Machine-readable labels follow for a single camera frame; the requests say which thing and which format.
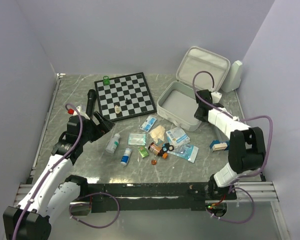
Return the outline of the white bottle green label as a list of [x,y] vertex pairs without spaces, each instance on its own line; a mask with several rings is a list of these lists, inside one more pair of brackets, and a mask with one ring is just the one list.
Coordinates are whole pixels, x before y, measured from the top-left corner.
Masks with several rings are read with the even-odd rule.
[[110,153],[113,154],[115,152],[115,150],[117,149],[118,145],[119,145],[119,140],[120,140],[120,134],[116,133],[109,141],[109,143],[107,144],[105,150]]

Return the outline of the white medicine kit case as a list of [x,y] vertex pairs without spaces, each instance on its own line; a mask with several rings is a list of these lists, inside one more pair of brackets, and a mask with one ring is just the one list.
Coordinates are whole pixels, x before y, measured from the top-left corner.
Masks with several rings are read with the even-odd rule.
[[217,92],[231,67],[231,62],[224,56],[197,46],[191,47],[183,57],[173,81],[157,100],[157,113],[177,127],[193,132],[201,124],[194,117],[198,108],[193,89],[193,78],[197,90]]

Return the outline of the bandage strips bag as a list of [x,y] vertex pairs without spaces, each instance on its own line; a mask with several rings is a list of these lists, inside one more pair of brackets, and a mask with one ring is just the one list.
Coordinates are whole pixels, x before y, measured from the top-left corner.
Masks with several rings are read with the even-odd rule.
[[146,145],[146,134],[145,133],[130,133],[128,136],[128,145],[145,146]]

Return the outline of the white bottle blue label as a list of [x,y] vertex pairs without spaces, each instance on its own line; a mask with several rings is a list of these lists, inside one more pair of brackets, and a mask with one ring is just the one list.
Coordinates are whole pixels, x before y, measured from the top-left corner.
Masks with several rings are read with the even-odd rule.
[[130,148],[126,148],[124,153],[123,153],[123,156],[121,158],[121,161],[120,163],[123,165],[123,166],[126,166],[129,162],[129,159],[130,159],[130,156],[131,156],[131,153],[132,153],[132,149]]

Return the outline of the green sachet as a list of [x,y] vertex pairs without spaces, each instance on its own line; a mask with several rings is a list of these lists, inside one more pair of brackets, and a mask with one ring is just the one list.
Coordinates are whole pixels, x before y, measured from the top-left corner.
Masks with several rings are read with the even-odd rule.
[[138,152],[139,152],[139,154],[142,158],[146,158],[146,157],[149,156],[149,153],[148,153],[147,149],[144,146],[139,146],[138,147]]

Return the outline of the alcohol wipes bag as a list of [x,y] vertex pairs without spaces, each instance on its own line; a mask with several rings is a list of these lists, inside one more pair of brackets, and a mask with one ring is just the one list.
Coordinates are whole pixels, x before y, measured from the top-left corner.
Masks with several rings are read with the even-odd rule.
[[144,132],[149,132],[151,130],[151,128],[153,127],[153,125],[155,124],[155,122],[157,121],[157,118],[155,118],[152,115],[149,115],[146,120],[144,121],[144,123],[141,125],[140,129]]

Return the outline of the cream gloves packet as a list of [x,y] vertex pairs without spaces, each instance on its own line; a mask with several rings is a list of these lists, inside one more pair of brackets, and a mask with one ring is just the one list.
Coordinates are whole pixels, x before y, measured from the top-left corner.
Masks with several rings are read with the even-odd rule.
[[158,125],[156,128],[151,130],[150,136],[153,139],[153,141],[157,144],[160,141],[165,141],[165,132],[166,129],[162,125]]

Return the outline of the brown medicine bottle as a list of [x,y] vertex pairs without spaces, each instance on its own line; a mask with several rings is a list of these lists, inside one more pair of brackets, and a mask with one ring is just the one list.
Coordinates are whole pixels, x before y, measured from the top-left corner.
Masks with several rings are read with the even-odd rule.
[[164,151],[162,147],[156,145],[154,142],[152,142],[148,146],[148,150],[153,152],[156,156],[161,157],[163,159],[166,159],[168,157],[167,152]]

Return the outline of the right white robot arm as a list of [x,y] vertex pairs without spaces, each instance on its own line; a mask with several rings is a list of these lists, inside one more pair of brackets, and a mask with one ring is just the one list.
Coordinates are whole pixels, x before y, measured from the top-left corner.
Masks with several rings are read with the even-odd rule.
[[217,200],[237,180],[263,166],[266,158],[264,134],[260,127],[240,122],[221,104],[213,103],[209,90],[198,90],[194,94],[198,104],[194,117],[214,125],[229,140],[228,163],[208,181],[209,196]]

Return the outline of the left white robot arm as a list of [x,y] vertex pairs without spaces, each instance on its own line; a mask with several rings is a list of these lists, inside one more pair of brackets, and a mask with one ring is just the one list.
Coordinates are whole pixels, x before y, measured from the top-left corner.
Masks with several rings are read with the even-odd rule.
[[53,146],[49,161],[31,190],[17,206],[4,211],[8,240],[47,240],[55,220],[70,202],[88,197],[88,180],[67,174],[82,154],[83,146],[103,137],[114,125],[98,112],[70,116],[66,131]]

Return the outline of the cream chess piece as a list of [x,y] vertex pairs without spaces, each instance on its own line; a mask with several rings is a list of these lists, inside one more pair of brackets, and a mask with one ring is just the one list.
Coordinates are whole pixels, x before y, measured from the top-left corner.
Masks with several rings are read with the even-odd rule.
[[120,106],[115,105],[115,106],[114,106],[114,111],[115,111],[115,113],[116,113],[117,115],[120,114],[120,113],[121,113],[121,108],[120,108]]

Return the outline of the white wedge device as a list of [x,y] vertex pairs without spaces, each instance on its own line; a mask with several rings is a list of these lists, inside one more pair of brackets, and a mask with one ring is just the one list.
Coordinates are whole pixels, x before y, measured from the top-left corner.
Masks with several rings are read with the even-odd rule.
[[241,84],[241,76],[243,72],[243,62],[240,60],[235,61],[229,71],[228,74],[223,81],[221,86],[221,90],[225,93],[229,93],[239,88]]

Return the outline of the black white chessboard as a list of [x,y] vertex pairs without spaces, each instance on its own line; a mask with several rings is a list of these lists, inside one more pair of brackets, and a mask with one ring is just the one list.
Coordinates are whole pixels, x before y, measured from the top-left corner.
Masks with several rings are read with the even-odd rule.
[[[99,113],[111,122],[154,114],[157,112],[146,77],[143,72],[110,78],[110,84],[102,80],[94,82]],[[115,113],[115,106],[121,113]]]

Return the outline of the green toy padlock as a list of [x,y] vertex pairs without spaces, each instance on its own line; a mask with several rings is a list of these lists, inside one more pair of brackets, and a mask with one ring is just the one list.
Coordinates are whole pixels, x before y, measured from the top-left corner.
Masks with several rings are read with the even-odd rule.
[[110,84],[110,78],[107,75],[105,75],[103,77],[103,85],[108,86],[109,84]]

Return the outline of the black wireless microphone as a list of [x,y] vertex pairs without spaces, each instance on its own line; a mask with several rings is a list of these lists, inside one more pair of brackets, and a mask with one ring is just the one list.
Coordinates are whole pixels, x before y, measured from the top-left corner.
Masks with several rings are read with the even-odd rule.
[[97,94],[94,89],[90,89],[87,93],[86,114],[91,118],[94,112]]

